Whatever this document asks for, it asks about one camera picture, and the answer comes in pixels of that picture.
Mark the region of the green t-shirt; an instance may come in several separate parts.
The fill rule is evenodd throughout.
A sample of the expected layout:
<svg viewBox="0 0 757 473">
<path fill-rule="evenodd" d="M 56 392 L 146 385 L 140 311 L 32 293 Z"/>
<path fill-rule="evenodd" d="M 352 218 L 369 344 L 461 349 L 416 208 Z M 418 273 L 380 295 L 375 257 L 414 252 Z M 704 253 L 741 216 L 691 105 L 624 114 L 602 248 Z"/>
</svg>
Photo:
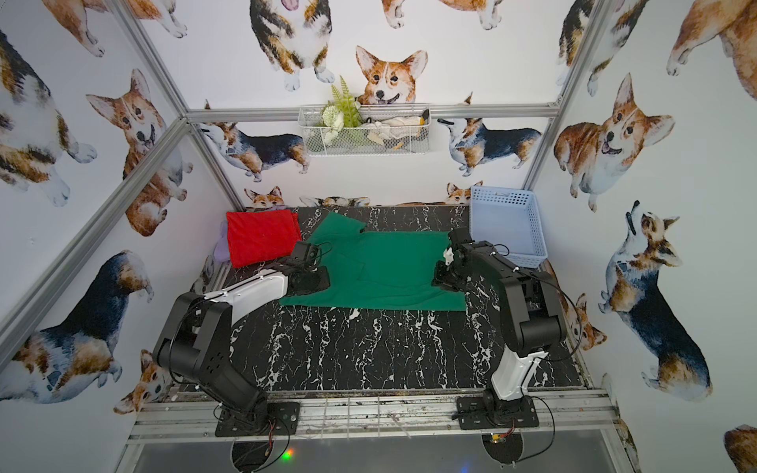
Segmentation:
<svg viewBox="0 0 757 473">
<path fill-rule="evenodd" d="M 280 305 L 386 309 L 387 311 L 464 311 L 465 296 L 434 287 L 436 263 L 449 238 L 442 232 L 376 232 L 366 224 L 330 213 L 308 238 L 322 244 L 321 264 L 330 286 L 306 296 L 287 296 Z"/>
</svg>

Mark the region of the light blue plastic basket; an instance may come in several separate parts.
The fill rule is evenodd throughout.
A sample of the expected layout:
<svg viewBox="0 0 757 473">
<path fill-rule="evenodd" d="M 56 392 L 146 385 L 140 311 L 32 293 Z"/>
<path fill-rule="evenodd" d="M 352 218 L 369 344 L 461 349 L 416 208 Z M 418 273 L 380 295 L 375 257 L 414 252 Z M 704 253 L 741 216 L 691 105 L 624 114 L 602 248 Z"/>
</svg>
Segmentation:
<svg viewBox="0 0 757 473">
<path fill-rule="evenodd" d="M 538 202 L 531 191 L 475 185 L 469 228 L 473 240 L 491 242 L 517 266 L 535 269 L 547 259 Z"/>
</svg>

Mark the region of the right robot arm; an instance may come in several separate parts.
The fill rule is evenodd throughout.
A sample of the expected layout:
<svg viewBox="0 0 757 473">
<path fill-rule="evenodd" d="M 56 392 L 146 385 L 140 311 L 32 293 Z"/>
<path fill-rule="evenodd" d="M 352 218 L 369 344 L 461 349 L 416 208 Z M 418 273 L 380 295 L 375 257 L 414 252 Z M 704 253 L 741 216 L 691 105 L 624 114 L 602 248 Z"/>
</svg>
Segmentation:
<svg viewBox="0 0 757 473">
<path fill-rule="evenodd" d="M 449 247 L 437 262 L 432 285 L 466 292 L 481 281 L 498 296 L 505 349 L 491 387 L 482 395 L 482 412 L 493 423 L 526 410 L 528 384 L 548 352 L 567 336 L 559 288 L 544 272 L 522 269 L 494 244 L 473 240 L 467 229 L 449 234 Z"/>
</svg>

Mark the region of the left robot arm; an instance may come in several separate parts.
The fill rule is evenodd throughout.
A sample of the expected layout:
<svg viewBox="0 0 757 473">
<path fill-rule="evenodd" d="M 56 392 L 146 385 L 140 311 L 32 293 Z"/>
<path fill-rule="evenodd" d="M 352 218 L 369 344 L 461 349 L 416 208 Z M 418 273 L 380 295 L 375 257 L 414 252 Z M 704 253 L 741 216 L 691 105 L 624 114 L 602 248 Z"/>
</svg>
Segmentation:
<svg viewBox="0 0 757 473">
<path fill-rule="evenodd" d="M 204 295 L 180 295 L 153 350 L 155 362 L 171 376 L 199 385 L 248 429 L 262 431 L 270 423 L 267 394 L 233 366 L 233 325 L 286 296 L 328 289 L 322 257 L 316 244 L 297 242 L 291 255 L 240 283 Z"/>
</svg>

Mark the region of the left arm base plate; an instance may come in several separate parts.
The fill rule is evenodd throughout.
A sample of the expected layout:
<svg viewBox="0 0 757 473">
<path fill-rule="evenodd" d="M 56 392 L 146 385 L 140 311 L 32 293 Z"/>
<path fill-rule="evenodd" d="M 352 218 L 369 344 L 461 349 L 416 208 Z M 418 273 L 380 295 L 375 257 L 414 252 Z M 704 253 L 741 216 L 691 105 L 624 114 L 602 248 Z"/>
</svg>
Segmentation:
<svg viewBox="0 0 757 473">
<path fill-rule="evenodd" d="M 273 402 L 258 404 L 252 411 L 238 411 L 226 405 L 214 409 L 217 420 L 215 436 L 263 437 L 269 435 L 293 435 L 297 432 L 301 404 L 297 402 Z"/>
</svg>

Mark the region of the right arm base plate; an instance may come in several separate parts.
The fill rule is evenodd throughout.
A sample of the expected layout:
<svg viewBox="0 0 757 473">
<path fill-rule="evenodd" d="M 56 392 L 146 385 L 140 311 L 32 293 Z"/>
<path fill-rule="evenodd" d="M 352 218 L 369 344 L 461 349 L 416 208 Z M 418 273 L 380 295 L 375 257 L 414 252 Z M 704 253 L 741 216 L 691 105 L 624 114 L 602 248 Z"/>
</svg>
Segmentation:
<svg viewBox="0 0 757 473">
<path fill-rule="evenodd" d="M 455 402 L 453 421 L 459 423 L 463 431 L 504 430 L 536 428 L 539 426 L 531 397 L 503 401 L 492 392 L 485 391 L 478 397 L 459 397 Z"/>
</svg>

